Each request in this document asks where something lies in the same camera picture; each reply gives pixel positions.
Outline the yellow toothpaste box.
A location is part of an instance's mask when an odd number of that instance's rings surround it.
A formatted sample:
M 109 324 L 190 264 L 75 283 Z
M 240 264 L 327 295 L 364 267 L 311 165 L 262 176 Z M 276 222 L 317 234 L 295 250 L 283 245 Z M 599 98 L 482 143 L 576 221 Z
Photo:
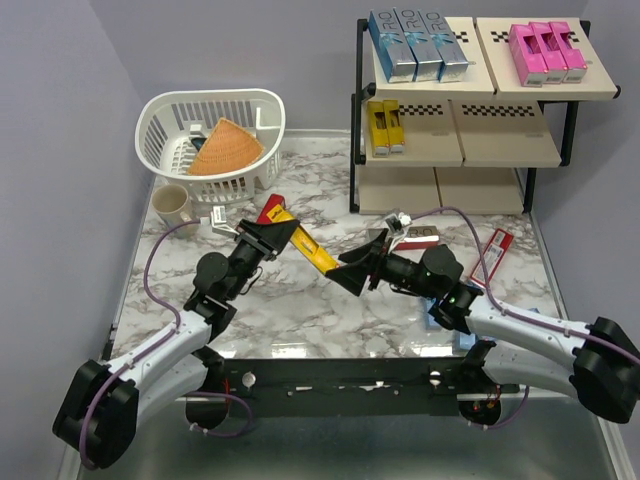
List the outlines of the yellow toothpaste box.
M 295 220 L 295 217 L 281 205 L 272 207 L 266 213 L 272 223 Z M 334 259 L 313 237 L 301 226 L 298 226 L 290 238 L 290 243 L 321 273 L 339 267 Z
M 369 101 L 367 104 L 369 141 L 374 157 L 387 157 L 390 154 L 390 141 L 386 116 L 382 102 Z
M 405 135 L 401 122 L 400 108 L 397 100 L 384 100 L 386 128 L 391 154 L 402 154 L 405 148 Z

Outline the silver red toothpaste box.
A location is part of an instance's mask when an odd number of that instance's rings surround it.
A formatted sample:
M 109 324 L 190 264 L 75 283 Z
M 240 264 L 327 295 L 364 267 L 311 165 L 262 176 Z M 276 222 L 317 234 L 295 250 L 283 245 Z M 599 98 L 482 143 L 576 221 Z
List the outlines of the silver red toothpaste box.
M 440 235 L 435 226 L 409 226 L 400 230 L 390 229 L 387 239 L 392 241 L 392 251 L 422 250 L 436 246 Z

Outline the light blue toothpaste box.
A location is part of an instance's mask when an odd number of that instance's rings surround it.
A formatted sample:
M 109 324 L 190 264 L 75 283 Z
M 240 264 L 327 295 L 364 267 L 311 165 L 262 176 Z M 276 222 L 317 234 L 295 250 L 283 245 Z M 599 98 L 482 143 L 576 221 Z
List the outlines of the light blue toothpaste box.
M 425 328 L 427 330 L 439 330 L 440 324 L 436 321 L 435 317 L 431 314 L 431 309 L 436 305 L 437 301 L 433 298 L 423 299 L 423 317 L 425 322 Z
M 473 348 L 477 341 L 475 334 L 465 334 L 458 332 L 455 336 L 454 346 L 457 351 L 469 351 Z

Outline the red white toothpaste box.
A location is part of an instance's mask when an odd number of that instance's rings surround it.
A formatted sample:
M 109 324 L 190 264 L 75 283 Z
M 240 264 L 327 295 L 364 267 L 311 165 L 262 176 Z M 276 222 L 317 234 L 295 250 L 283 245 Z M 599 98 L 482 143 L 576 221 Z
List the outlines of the red white toothpaste box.
M 476 263 L 469 277 L 469 282 L 472 285 L 485 288 L 493 280 L 513 240 L 514 235 L 507 230 L 498 228 L 494 231 L 482 253 L 486 270 L 483 270 L 480 261 Z

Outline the silver blue toothpaste box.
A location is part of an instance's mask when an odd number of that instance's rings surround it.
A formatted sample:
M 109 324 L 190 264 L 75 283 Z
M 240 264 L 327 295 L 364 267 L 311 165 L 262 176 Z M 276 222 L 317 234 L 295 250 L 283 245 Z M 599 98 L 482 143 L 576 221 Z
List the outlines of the silver blue toothpaste box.
M 436 11 L 424 9 L 420 10 L 420 15 L 443 62 L 438 77 L 439 81 L 441 83 L 463 81 L 469 67 L 469 61 L 449 23 L 443 15 Z
M 416 61 L 414 81 L 437 81 L 442 59 L 420 12 L 413 8 L 399 7 L 395 7 L 394 12 Z
M 368 27 L 387 82 L 412 82 L 416 61 L 394 10 L 371 10 Z

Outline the pink toothpaste box horizontal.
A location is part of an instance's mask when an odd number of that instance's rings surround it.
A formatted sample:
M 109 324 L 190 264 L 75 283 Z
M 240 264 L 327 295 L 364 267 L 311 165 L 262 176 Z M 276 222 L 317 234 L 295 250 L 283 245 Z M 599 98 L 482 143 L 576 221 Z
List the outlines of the pink toothpaste box horizontal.
M 542 87 L 548 77 L 548 68 L 532 28 L 512 24 L 508 43 L 520 84 L 523 87 Z

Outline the pink toothpaste box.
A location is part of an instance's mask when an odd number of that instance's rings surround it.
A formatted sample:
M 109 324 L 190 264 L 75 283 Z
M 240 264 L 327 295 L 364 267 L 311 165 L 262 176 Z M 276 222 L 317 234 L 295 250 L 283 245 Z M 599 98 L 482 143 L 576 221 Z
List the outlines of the pink toothpaste box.
M 568 73 L 568 66 L 560 51 L 550 24 L 545 22 L 530 22 L 529 27 L 534 36 L 531 49 L 534 53 L 540 54 L 546 64 L 546 82 L 549 84 L 562 83 Z
M 563 83 L 580 83 L 587 73 L 588 65 L 579 48 L 572 44 L 572 30 L 565 21 L 549 23 L 551 29 L 551 49 L 559 53 L 564 61 Z

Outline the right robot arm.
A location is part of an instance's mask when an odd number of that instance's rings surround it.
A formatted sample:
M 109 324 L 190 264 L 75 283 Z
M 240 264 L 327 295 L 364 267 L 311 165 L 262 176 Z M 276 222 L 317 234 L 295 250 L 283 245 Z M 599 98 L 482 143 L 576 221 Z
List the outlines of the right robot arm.
M 622 327 L 605 317 L 593 323 L 535 314 L 461 282 L 462 265 L 445 245 L 419 261 L 389 249 L 387 234 L 339 256 L 326 277 L 355 296 L 381 281 L 396 291 L 431 298 L 436 322 L 479 338 L 460 367 L 469 390 L 518 384 L 562 393 L 614 423 L 630 421 L 639 400 L 639 350 Z

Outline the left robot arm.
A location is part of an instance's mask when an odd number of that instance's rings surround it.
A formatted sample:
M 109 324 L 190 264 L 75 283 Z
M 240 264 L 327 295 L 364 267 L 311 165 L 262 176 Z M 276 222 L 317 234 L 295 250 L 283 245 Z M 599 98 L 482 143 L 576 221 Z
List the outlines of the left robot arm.
M 138 425 L 166 404 L 220 387 L 218 356 L 207 345 L 230 324 L 237 312 L 231 303 L 249 290 L 261 262 L 276 259 L 299 225 L 241 221 L 229 255 L 210 252 L 198 261 L 194 290 L 173 322 L 127 354 L 78 368 L 52 431 L 78 451 L 85 468 L 113 465 Z

